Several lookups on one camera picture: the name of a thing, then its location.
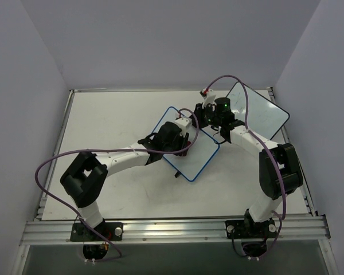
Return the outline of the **blue-framed whiteboard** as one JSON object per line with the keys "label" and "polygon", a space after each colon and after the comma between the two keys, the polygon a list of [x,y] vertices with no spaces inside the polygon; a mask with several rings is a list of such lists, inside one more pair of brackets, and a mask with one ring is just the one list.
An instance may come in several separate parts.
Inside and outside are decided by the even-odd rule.
{"label": "blue-framed whiteboard", "polygon": [[[174,121],[178,117],[178,110],[170,106],[159,119],[152,132],[158,132],[160,127],[167,121]],[[197,129],[190,126],[187,130],[189,141],[192,142],[196,136]],[[199,130],[198,138],[188,149],[186,156],[164,155],[163,160],[177,170],[187,181],[193,182],[212,160],[220,149],[220,145],[214,142],[211,135]]]}

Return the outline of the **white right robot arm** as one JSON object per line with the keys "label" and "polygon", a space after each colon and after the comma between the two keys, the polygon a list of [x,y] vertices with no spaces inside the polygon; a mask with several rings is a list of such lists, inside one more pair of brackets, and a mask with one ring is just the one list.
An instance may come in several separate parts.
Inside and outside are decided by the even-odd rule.
{"label": "white right robot arm", "polygon": [[230,99],[220,97],[212,103],[204,101],[195,106],[198,120],[195,127],[210,127],[218,132],[224,142],[237,145],[257,157],[259,161],[259,185],[261,193],[255,203],[246,210],[243,229],[249,236],[257,236],[264,229],[279,205],[286,216],[286,197],[303,185],[303,176],[295,148],[292,144],[279,144],[264,138],[235,118]]}

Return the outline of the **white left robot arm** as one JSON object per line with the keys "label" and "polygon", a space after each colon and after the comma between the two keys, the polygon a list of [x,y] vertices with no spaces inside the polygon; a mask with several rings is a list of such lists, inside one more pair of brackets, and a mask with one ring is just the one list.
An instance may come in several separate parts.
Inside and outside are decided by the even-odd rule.
{"label": "white left robot arm", "polygon": [[189,145],[191,119],[165,122],[153,132],[121,152],[80,152],[60,178],[66,193],[73,199],[80,217],[86,222],[84,234],[91,240],[103,236],[104,221],[97,198],[107,177],[136,166],[146,166],[162,159],[168,152],[177,156]]}

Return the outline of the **black whiteboard stand foot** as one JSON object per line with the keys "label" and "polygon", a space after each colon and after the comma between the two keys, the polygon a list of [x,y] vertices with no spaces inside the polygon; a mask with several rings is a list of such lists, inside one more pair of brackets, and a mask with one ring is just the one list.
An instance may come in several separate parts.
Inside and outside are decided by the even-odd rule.
{"label": "black whiteboard stand foot", "polygon": [[180,171],[177,171],[174,175],[175,178],[178,178],[179,176],[181,175],[181,172]]}

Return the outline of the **black-framed whiteboard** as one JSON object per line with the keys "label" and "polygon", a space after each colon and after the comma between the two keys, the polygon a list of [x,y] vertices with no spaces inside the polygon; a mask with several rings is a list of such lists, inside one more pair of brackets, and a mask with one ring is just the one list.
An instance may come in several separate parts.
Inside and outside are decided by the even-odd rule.
{"label": "black-framed whiteboard", "polygon": [[272,139],[289,120],[290,114],[273,103],[268,94],[264,96],[257,91],[236,83],[228,92],[230,107],[237,120],[245,121],[259,135]]}

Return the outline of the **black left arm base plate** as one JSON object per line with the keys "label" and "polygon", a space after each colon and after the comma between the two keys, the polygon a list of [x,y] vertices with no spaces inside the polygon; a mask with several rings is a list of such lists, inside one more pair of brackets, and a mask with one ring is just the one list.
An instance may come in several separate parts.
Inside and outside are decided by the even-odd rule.
{"label": "black left arm base plate", "polygon": [[70,241],[71,242],[95,242],[103,239],[94,233],[110,241],[121,241],[123,235],[123,223],[103,221],[93,230],[87,228],[82,222],[76,222],[72,225]]}

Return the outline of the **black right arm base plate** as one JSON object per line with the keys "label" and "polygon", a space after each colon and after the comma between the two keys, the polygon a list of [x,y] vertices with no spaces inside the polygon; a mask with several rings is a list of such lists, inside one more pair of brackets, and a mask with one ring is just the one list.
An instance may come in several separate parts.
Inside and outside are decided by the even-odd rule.
{"label": "black right arm base plate", "polygon": [[265,239],[277,235],[276,225],[272,219],[252,224],[243,219],[226,220],[225,227],[226,236],[230,239]]}

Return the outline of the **aluminium front rail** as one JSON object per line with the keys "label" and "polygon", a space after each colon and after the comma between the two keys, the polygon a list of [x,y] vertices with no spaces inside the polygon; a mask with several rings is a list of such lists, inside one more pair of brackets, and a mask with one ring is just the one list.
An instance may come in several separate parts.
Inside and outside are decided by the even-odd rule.
{"label": "aluminium front rail", "polygon": [[[246,237],[229,218],[203,219],[131,219],[120,220],[112,233],[116,245],[140,243],[203,243],[228,242],[231,236],[239,241]],[[280,241],[307,241],[330,239],[325,217],[290,215],[283,222],[274,219],[269,232],[277,234]],[[34,221],[25,225],[21,245],[74,245],[78,235],[73,221]]]}

